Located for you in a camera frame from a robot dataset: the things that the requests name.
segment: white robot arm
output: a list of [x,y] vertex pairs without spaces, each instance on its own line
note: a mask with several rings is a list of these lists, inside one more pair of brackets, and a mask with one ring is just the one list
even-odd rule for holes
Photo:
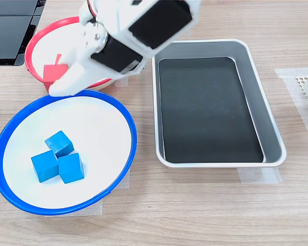
[[200,0],[87,0],[83,41],[63,54],[68,71],[51,96],[75,95],[100,79],[139,74],[146,61],[196,24]]

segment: wood grain surface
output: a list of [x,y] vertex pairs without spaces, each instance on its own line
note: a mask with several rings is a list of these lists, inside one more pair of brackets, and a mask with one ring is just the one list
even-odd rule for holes
[[[81,1],[48,1],[38,30],[78,14]],[[130,188],[103,200],[103,214],[41,217],[0,194],[0,245],[308,246],[308,132],[276,68],[308,67],[308,1],[203,1],[182,39],[238,38],[249,45],[288,151],[280,184],[243,184],[236,169],[175,170],[155,156],[151,66],[128,87],[104,90],[131,112],[138,150]],[[0,132],[45,95],[21,67],[0,67]]]

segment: masking tape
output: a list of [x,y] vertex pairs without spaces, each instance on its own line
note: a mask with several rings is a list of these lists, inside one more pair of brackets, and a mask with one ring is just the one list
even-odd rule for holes
[[[116,189],[127,189],[129,188],[129,182],[130,182],[130,170],[126,173],[124,178],[121,180],[121,182],[114,188]],[[84,208],[81,210],[78,210],[73,213],[69,214],[63,214],[58,215],[55,217],[76,217],[76,216],[95,216],[95,215],[101,215],[103,213],[103,199],[99,200],[98,202]]]
[[115,81],[116,87],[126,87],[129,84],[129,77],[124,77]]
[[283,79],[308,131],[308,99],[297,79],[308,77],[308,68],[275,69],[275,72],[279,78]]
[[238,168],[242,183],[280,183],[281,174],[278,168]]

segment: blue rim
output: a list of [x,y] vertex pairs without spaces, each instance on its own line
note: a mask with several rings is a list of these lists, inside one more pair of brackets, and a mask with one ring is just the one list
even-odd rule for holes
[[[17,128],[17,126],[30,114],[34,113],[36,110],[51,104],[55,101],[59,101],[65,98],[70,98],[70,97],[77,97],[77,96],[89,96],[89,97],[95,97],[98,99],[101,99],[103,101],[108,102],[109,104],[113,105],[116,107],[125,117],[125,119],[128,122],[130,132],[131,132],[131,149],[130,149],[130,154],[128,157],[128,160],[126,162],[126,165],[124,166],[124,169],[122,172],[119,174],[119,176],[116,178],[116,180],[105,190],[103,190],[101,193],[98,195],[94,196],[93,198],[68,207],[68,208],[62,208],[62,209],[44,209],[44,208],[39,208],[33,205],[30,205],[21,199],[19,199],[9,188],[5,175],[4,175],[4,170],[3,170],[3,158],[4,158],[4,152],[6,149],[6,145],[8,143],[8,140],[11,136],[11,134],[14,132],[14,130]],[[14,206],[17,208],[24,210],[29,213],[33,214],[39,214],[39,215],[60,215],[60,214],[67,214],[71,212],[78,211],[80,209],[83,209],[87,206],[90,206],[94,204],[95,202],[99,201],[103,197],[107,196],[117,185],[118,183],[123,179],[123,177],[126,175],[128,172],[131,163],[133,161],[134,155],[136,153],[136,147],[137,147],[137,131],[136,131],[136,126],[133,122],[133,119],[128,112],[128,110],[116,99],[113,97],[106,95],[104,93],[98,92],[98,91],[90,91],[90,90],[84,90],[80,93],[78,93],[75,96],[67,96],[67,97],[51,97],[49,95],[44,96],[22,110],[20,110],[5,126],[5,128],[2,130],[0,134],[0,192],[1,194]]]

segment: black tray bottom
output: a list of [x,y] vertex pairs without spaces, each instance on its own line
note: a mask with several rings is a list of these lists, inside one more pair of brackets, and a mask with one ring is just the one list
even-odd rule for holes
[[164,59],[159,77],[167,161],[263,161],[233,60]]

